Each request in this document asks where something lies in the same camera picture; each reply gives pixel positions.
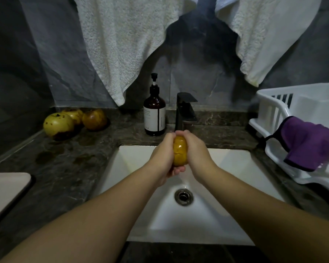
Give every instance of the cutting board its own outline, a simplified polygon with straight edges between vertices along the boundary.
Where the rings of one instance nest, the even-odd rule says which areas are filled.
[[[0,213],[28,186],[31,175],[26,172],[0,172]]]

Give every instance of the bottle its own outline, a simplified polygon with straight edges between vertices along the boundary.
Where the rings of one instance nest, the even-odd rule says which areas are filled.
[[[158,94],[160,88],[156,84],[157,73],[152,73],[153,84],[150,87],[150,97],[144,101],[145,132],[149,136],[160,136],[166,128],[166,103]]]

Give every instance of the sink drain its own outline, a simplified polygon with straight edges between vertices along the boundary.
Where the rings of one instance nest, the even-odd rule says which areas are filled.
[[[181,206],[188,206],[194,201],[193,193],[187,189],[179,189],[174,193],[175,201]]]

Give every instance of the person's right arm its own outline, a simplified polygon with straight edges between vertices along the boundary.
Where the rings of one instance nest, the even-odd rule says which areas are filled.
[[[329,221],[290,206],[219,168],[205,143],[177,131],[188,143],[195,178],[230,213],[272,262],[329,262]]]

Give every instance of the bottle label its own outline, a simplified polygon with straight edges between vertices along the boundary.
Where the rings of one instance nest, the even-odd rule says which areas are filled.
[[[149,109],[144,107],[145,129],[157,132],[166,127],[166,108]]]

